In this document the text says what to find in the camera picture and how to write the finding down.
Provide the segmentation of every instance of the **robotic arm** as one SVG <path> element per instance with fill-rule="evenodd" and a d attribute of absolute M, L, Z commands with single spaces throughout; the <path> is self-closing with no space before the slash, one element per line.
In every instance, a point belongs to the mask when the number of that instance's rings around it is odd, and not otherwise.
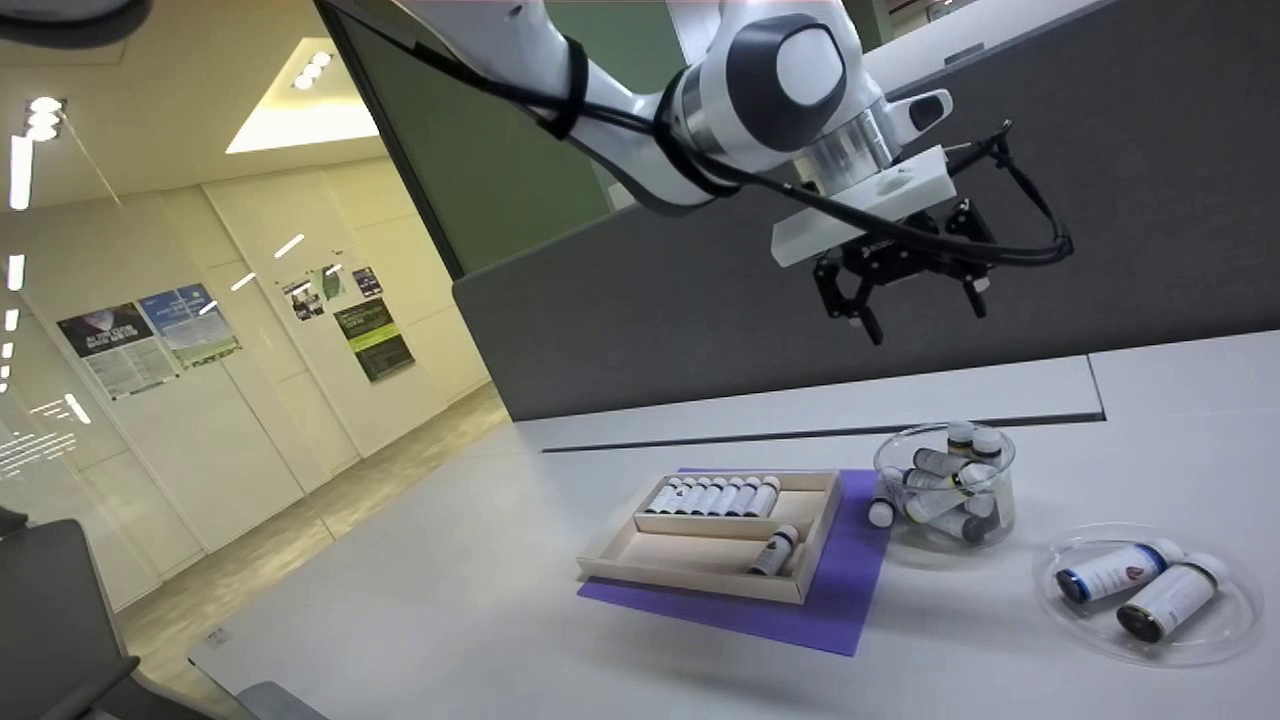
<path fill-rule="evenodd" d="M 1041 188 L 1011 165 L 1008 128 L 959 156 L 913 141 L 947 113 L 944 88 L 889 100 L 865 74 L 865 47 L 842 0 L 700 4 L 715 34 L 664 92 L 637 95 L 561 36 L 544 0 L 398 0 L 448 44 L 431 69 L 523 105 L 542 125 L 597 156 L 656 211 L 700 207 L 740 184 L 810 206 L 771 229 L 776 266 L 811 266 L 827 316 L 885 341 L 873 292 L 913 273 L 965 284 L 975 316 L 994 266 L 1058 266 L 1074 237 Z M 1053 224 L 1043 249 L 999 249 L 953 184 L 998 162 Z M 793 165 L 800 184 L 769 172 Z"/>

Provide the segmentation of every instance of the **black chair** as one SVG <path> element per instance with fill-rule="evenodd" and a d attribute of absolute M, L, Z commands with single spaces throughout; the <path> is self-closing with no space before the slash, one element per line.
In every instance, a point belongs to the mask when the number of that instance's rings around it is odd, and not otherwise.
<path fill-rule="evenodd" d="M 137 677 L 78 520 L 0 509 L 0 717 L 204 720 Z"/>

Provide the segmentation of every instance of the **green wall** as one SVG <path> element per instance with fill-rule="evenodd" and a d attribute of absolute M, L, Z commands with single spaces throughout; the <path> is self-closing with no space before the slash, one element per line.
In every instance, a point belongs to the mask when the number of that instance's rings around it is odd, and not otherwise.
<path fill-rule="evenodd" d="M 681 69 L 661 0 L 551 0 L 549 9 L 637 92 L 661 92 Z M 347 69 L 455 278 L 613 217 L 592 162 L 556 146 L 527 113 L 437 75 L 347 15 L 330 22 L 346 27 Z"/>

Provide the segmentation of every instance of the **white table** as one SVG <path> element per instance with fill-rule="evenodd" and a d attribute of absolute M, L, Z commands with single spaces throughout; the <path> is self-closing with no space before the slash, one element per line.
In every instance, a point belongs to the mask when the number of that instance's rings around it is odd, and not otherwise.
<path fill-rule="evenodd" d="M 1018 532 L 981 565 L 885 562 L 859 651 L 820 656 L 577 600 L 577 554 L 670 468 L 865 468 L 882 437 L 542 454 L 512 429 L 252 600 L 192 660 L 325 717 L 1275 717 L 1280 631 L 1213 669 L 1066 638 L 1032 565 L 1066 532 L 1191 532 L 1280 596 L 1280 336 L 1098 358 L 1110 422 L 1011 429 Z"/>

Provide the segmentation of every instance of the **white wall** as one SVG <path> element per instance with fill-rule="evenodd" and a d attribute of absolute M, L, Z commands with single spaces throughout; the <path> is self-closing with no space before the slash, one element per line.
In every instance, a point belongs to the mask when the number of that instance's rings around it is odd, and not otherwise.
<path fill-rule="evenodd" d="M 276 259 L 280 229 L 308 246 Z M 24 326 L 3 437 L 78 437 L 65 459 L 0 472 L 0 503 L 81 518 L 118 607 L 485 385 L 448 273 L 385 162 L 3 217 L 0 251 L 30 251 L 30 290 L 10 295 Z M 367 385 L 333 316 L 293 319 L 280 284 L 330 257 L 381 273 L 414 371 Z M 244 353 L 110 400 L 57 319 L 179 284 L 207 284 Z M 65 393 L 94 423 L 33 418 Z"/>

